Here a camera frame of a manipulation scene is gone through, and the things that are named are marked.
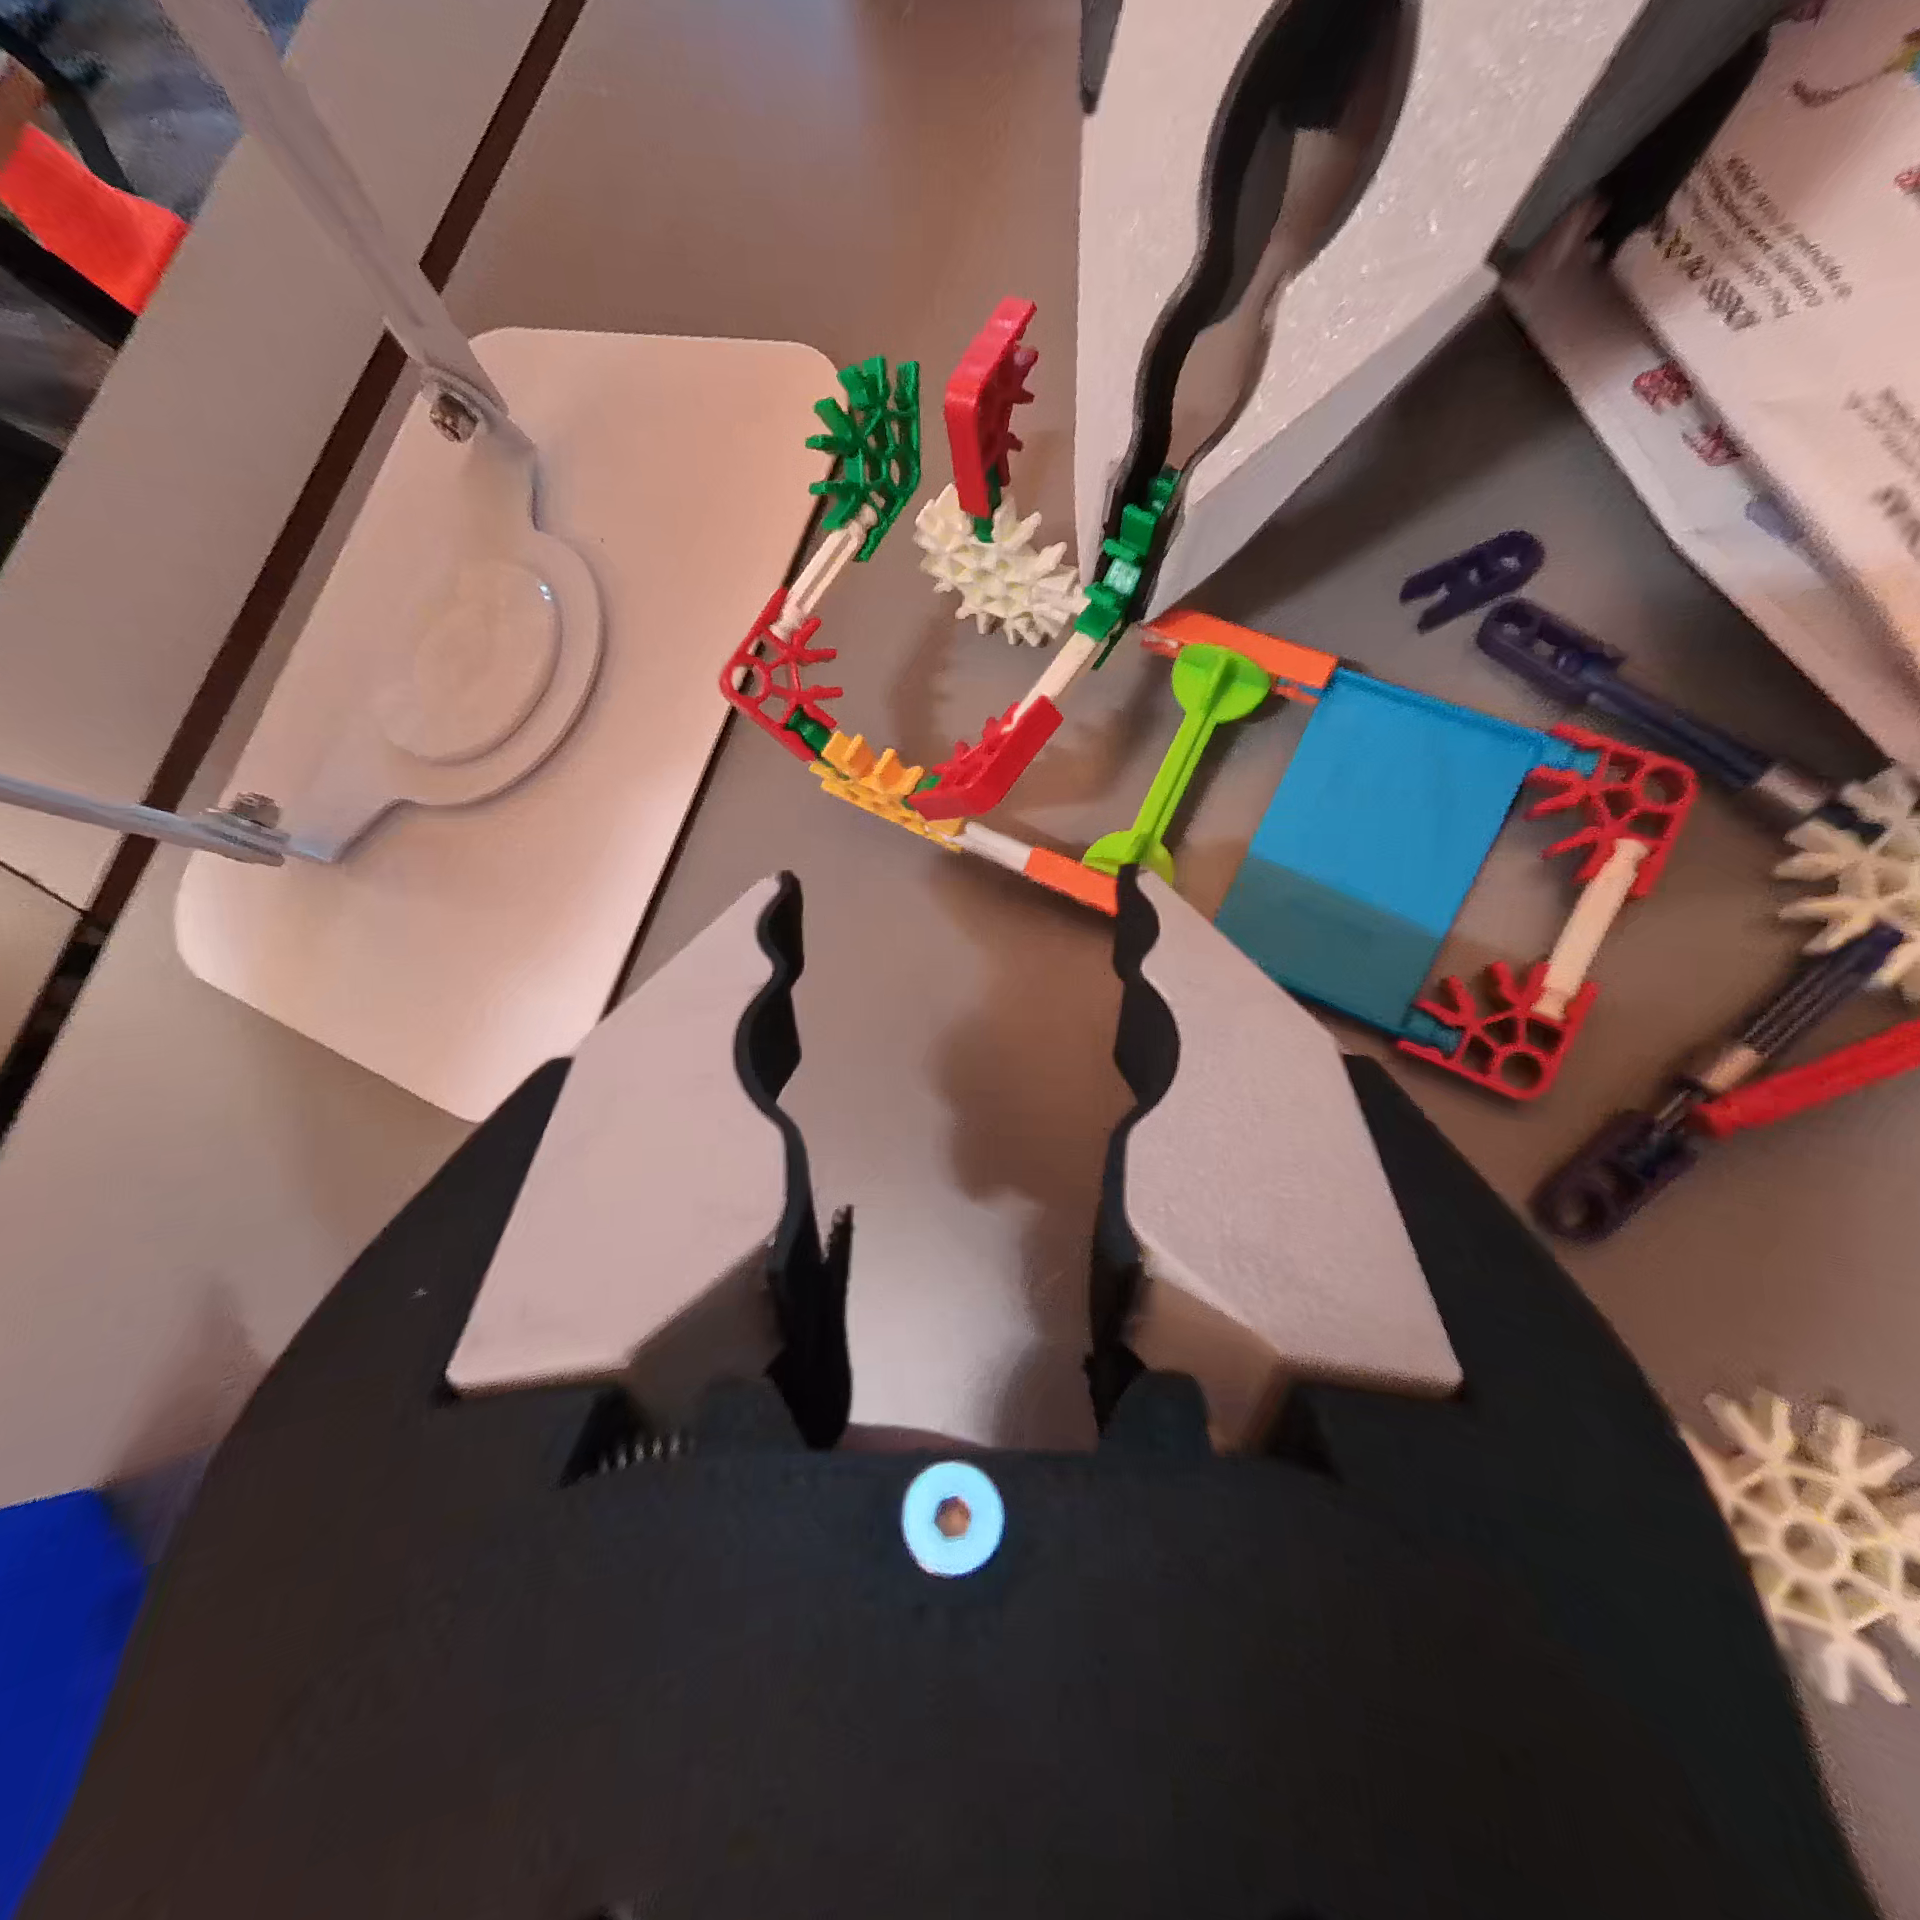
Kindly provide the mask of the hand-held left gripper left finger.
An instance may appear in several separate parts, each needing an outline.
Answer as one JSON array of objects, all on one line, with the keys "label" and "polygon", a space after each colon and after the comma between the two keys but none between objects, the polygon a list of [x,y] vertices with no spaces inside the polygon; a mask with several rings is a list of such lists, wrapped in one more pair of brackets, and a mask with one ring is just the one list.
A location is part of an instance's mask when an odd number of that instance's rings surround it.
[{"label": "hand-held left gripper left finger", "polygon": [[840,1440],[840,1216],[782,1108],[799,1068],[802,889],[757,879],[572,1053],[464,1329],[459,1393],[622,1385],[679,1415],[767,1381]]}]

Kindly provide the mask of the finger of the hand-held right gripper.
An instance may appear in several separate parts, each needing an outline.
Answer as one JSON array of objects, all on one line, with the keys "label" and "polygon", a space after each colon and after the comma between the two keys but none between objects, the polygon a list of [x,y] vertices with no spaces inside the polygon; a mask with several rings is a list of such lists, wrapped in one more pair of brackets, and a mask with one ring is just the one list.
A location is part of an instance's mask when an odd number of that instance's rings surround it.
[{"label": "finger of the hand-held right gripper", "polygon": [[1282,2],[1079,7],[1077,558],[1091,573],[1172,442],[1186,358],[1231,278]]},{"label": "finger of the hand-held right gripper", "polygon": [[1642,9],[1285,5],[1140,617],[1237,558],[1493,293],[1499,232]]}]

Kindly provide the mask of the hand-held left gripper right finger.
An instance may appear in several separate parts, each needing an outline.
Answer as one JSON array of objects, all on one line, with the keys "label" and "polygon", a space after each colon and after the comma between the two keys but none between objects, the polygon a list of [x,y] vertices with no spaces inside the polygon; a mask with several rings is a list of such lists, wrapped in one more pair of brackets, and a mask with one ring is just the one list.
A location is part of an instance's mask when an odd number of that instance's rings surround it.
[{"label": "hand-held left gripper right finger", "polygon": [[1443,1400],[1445,1319],[1333,1034],[1164,877],[1118,874],[1112,1057],[1131,1096],[1094,1207],[1087,1391],[1195,1383],[1253,1449],[1300,1383]]}]

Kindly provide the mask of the colourful construction toy model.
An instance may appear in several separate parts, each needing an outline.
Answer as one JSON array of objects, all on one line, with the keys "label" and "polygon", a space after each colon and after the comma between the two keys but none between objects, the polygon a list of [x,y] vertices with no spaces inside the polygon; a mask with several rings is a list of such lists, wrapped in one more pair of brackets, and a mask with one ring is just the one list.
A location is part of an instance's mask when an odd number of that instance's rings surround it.
[{"label": "colourful construction toy model", "polygon": [[[1302,733],[1216,926],[1282,986],[1372,1026],[1411,1061],[1493,1096],[1546,1095],[1592,1012],[1597,951],[1663,874],[1696,802],[1694,772],[1580,726],[1507,721],[1218,615],[1133,622],[1176,469],[1122,503],[1080,585],[1064,545],[1042,544],[1039,517],[1020,514],[1005,489],[1037,362],[1027,340],[1035,311],[1000,298],[957,358],[943,391],[951,481],[918,506],[914,538],[959,618],[1054,647],[1039,679],[930,767],[837,725],[843,693],[822,677],[835,660],[821,641],[827,589],[877,553],[922,485],[922,370],[875,353],[840,368],[813,405],[807,446],[827,460],[812,487],[821,536],[734,649],[722,697],[827,797],[1107,916],[1122,870],[1174,877],[1170,830],[1216,735],[1272,704],[1299,706]],[[990,813],[1061,733],[1067,693],[1125,638],[1168,660],[1182,716],[1133,821],[1077,854],[994,830]],[[1458,912],[1524,796],[1532,821],[1567,822],[1548,856],[1574,861],[1570,912],[1532,965],[1439,976]]]}]

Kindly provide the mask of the purple clip connector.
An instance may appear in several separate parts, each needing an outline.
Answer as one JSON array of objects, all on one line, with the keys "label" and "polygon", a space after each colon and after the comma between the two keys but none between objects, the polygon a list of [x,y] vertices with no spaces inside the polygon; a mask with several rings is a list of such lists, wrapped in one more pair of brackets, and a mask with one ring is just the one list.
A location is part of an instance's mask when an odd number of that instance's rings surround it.
[{"label": "purple clip connector", "polygon": [[1519,594],[1543,568],[1546,544],[1526,530],[1507,530],[1405,575],[1399,602],[1418,608],[1414,628],[1430,633]]}]

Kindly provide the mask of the white tabbed booklet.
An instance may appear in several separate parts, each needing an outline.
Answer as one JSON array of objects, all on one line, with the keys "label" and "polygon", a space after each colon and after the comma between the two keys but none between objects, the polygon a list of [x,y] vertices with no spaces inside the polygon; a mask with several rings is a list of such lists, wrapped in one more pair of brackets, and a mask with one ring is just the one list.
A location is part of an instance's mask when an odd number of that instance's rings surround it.
[{"label": "white tabbed booklet", "polygon": [[1749,462],[1615,287],[1580,201],[1503,278],[1503,301],[1677,556],[1890,761],[1916,765],[1916,662]]}]

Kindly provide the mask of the white metal stand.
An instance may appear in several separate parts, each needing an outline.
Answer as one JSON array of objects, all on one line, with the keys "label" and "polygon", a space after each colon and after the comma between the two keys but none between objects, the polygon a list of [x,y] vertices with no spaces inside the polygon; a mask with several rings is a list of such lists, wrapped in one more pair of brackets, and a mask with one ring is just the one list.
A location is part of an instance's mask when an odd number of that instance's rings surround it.
[{"label": "white metal stand", "polygon": [[827,456],[812,344],[471,340],[248,5],[165,5],[418,381],[220,807],[5,775],[5,804],[184,847],[196,978],[484,1117],[603,1014]]}]

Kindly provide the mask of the red plastic rod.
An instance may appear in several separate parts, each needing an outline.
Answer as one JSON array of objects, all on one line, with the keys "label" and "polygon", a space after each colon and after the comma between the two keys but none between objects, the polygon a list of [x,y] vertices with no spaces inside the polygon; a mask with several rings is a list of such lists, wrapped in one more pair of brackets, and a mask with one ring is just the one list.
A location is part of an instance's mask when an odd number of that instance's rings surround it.
[{"label": "red plastic rod", "polygon": [[1751,1086],[1708,1098],[1687,1117],[1684,1132],[1699,1137],[1724,1141],[1802,1112],[1812,1112],[1916,1069],[1917,1018],[1908,1017],[1871,1038],[1843,1044],[1810,1063],[1774,1071]]}]

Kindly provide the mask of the white snowflake connector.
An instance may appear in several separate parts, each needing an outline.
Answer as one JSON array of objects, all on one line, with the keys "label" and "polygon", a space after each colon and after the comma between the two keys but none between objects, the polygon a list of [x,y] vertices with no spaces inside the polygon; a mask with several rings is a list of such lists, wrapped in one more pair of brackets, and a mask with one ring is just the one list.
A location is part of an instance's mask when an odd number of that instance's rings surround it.
[{"label": "white snowflake connector", "polygon": [[1916,1703],[1916,1454],[1852,1410],[1708,1397],[1687,1449],[1799,1677],[1835,1706]]}]

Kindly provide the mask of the orange plastic object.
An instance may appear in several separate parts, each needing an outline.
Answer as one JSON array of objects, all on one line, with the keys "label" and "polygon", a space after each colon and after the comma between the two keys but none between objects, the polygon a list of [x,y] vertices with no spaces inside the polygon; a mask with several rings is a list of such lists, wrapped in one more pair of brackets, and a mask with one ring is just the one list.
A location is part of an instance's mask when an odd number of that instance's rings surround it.
[{"label": "orange plastic object", "polygon": [[66,268],[141,314],[173,263],[187,222],[115,186],[36,125],[15,132],[3,167],[6,215]]}]

